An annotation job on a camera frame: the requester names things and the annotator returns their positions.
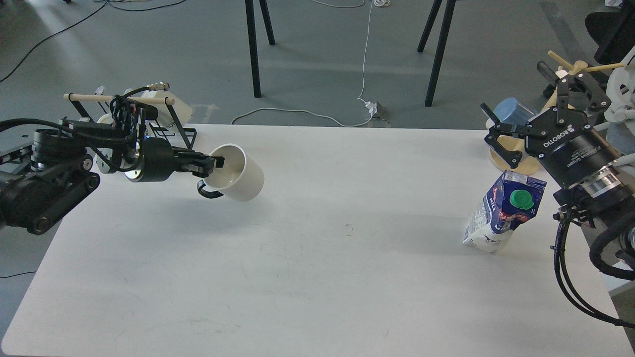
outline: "milk carton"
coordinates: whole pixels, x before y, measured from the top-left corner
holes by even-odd
[[[514,230],[536,216],[546,185],[506,170],[472,213],[463,244],[488,253],[503,249]]]

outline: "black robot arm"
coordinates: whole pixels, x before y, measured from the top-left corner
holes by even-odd
[[[571,223],[595,227],[601,220],[607,230],[591,245],[589,258],[602,272],[625,280],[635,280],[635,190],[617,177],[613,167],[620,154],[589,124],[611,104],[595,80],[586,72],[558,77],[543,62],[538,70],[557,90],[556,105],[530,119],[524,126],[501,123],[487,105],[483,112],[494,122],[485,142],[511,167],[518,167],[522,152],[508,151],[497,139],[500,135],[522,138],[525,151],[538,159],[560,186],[554,198],[560,209],[554,219],[560,221],[556,233],[554,268],[558,285],[567,299],[589,316],[614,325],[635,328],[635,324],[612,318],[590,306],[575,290],[566,271],[565,243]],[[570,109],[570,90],[582,91],[589,99],[585,111]],[[602,253],[616,241],[620,250],[616,257],[631,269],[619,269],[606,263]]]
[[[167,140],[149,137],[145,121],[156,118],[156,109],[116,96],[111,103],[114,122],[38,119],[0,121],[0,131],[18,125],[49,126],[38,129],[33,143],[0,154],[0,229],[24,227],[43,234],[61,220],[100,183],[91,172],[93,156],[102,173],[125,172],[132,182],[158,182],[173,172],[189,172],[205,178],[222,167],[222,157],[172,146]],[[3,166],[14,164],[12,171]],[[198,190],[207,198],[222,196]]]

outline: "gray floor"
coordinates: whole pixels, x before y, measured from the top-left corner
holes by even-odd
[[[119,4],[144,8],[172,0]],[[77,27],[34,50],[0,83],[0,119],[76,118],[68,92],[122,93],[166,81],[196,108],[192,122],[225,123],[260,107],[307,109],[353,125],[366,120],[357,99],[370,5],[336,9],[310,0],[269,0],[277,45],[269,46],[262,18],[257,30],[262,98],[253,98],[244,4],[236,0],[187,1],[148,12],[106,6]],[[332,0],[356,4],[358,0]],[[364,73],[365,100],[379,101],[393,128],[482,129],[479,104],[516,97],[541,108],[545,80],[535,70],[554,50],[570,62],[586,60],[597,46],[584,18],[608,11],[602,0],[478,0],[457,4],[434,105],[424,107],[440,19],[424,53],[415,51],[432,0],[393,0],[373,8]],[[0,5],[0,77],[40,40],[101,6],[90,0],[4,0]],[[95,116],[98,107],[89,106]],[[258,112],[249,125],[335,126],[308,114]],[[29,138],[33,127],[0,133],[0,150]],[[0,231],[0,274],[35,269],[52,234],[35,237],[18,229]],[[0,282],[0,335],[30,282],[21,276]]]

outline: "mug handle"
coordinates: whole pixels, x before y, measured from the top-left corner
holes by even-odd
[[[205,198],[219,198],[221,196],[224,196],[222,193],[218,192],[218,191],[205,191],[203,188],[205,187],[205,181],[200,180],[198,182],[198,184],[196,184],[196,190],[198,191],[198,193],[205,197]]]

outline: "table leg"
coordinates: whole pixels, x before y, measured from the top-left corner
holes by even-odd
[[[253,14],[253,0],[244,0],[247,14],[247,35],[249,36],[249,54],[251,58],[251,79],[253,81],[253,96],[260,98],[260,72],[258,71],[258,46],[256,45],[256,20]]]
[[[437,51],[434,54],[434,63],[432,64],[432,74],[430,75],[428,92],[425,95],[426,107],[432,106],[434,90],[436,89],[436,83],[439,79],[439,71],[441,70],[441,62],[443,61],[443,52],[445,51],[445,44],[448,41],[448,33],[450,32],[450,24],[452,23],[452,15],[454,14],[454,5],[456,3],[457,0],[448,0],[448,3],[446,4],[445,14],[443,15],[443,22],[441,23],[439,43],[437,44]]]
[[[260,9],[262,10],[262,18],[265,21],[265,29],[267,29],[267,38],[271,46],[276,44],[274,38],[274,31],[271,27],[271,17],[269,17],[269,8],[267,7],[267,0],[260,0]]]
[[[421,35],[419,46],[417,46],[417,52],[419,53],[424,51],[425,44],[428,42],[428,37],[432,31],[434,20],[436,19],[436,15],[439,13],[439,8],[441,7],[441,1],[442,0],[434,0],[434,3],[432,4],[430,15],[428,15],[428,21],[425,23],[424,33]]]

